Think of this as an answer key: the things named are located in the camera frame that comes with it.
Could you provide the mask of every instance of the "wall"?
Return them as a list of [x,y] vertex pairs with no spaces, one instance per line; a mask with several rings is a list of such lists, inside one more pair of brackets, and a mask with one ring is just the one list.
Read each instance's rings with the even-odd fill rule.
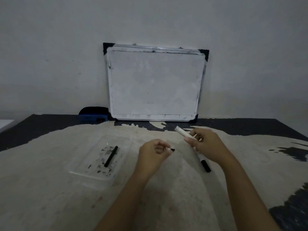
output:
[[0,0],[0,118],[107,106],[103,42],[209,49],[200,116],[308,116],[308,0]]

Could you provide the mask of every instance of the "person's right arm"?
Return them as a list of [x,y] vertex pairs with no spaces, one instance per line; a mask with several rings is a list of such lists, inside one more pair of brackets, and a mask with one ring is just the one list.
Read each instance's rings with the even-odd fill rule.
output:
[[280,230],[258,195],[252,182],[235,156],[219,136],[208,129],[190,132],[199,141],[185,137],[185,141],[208,159],[218,163],[225,173],[228,195],[239,231]]

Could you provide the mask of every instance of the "person's right hand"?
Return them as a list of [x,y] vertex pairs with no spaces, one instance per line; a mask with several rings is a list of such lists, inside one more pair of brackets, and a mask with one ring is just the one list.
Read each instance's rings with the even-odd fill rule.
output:
[[233,156],[215,132],[209,129],[195,128],[189,134],[195,136],[197,140],[185,137],[185,142],[189,143],[191,147],[195,147],[206,158],[222,164],[224,160]]

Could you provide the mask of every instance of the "hand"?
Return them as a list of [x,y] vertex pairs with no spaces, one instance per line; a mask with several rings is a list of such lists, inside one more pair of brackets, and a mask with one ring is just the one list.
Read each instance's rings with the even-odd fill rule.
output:
[[162,140],[156,139],[146,142],[139,148],[139,155],[134,175],[145,183],[154,175],[172,151],[165,150],[170,145]]
[[189,134],[195,136],[197,140],[189,137],[185,137],[184,140],[206,158],[221,165],[230,156],[233,156],[215,132],[209,129],[195,128]]

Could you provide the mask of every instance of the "person's left arm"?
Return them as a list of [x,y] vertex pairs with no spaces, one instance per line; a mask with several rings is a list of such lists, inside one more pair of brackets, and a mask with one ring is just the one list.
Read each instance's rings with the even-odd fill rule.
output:
[[129,230],[144,187],[172,153],[165,151],[167,147],[170,145],[162,140],[151,140],[140,147],[132,176],[94,231]]

